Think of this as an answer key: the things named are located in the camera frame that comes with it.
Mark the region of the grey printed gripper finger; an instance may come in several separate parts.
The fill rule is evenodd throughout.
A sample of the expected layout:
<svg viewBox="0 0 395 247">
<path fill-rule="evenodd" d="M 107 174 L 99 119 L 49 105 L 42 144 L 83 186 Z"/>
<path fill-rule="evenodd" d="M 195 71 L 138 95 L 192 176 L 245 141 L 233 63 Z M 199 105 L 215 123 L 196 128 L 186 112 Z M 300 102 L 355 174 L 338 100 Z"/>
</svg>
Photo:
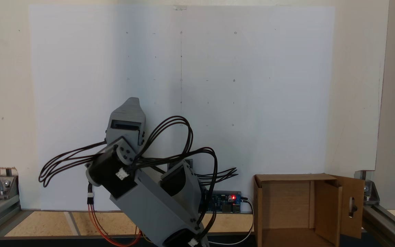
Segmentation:
<svg viewBox="0 0 395 247">
<path fill-rule="evenodd" d="M 111 113 L 110 119 L 146 119 L 146 114 L 141 108 L 139 98 L 129 97 Z"/>
</svg>

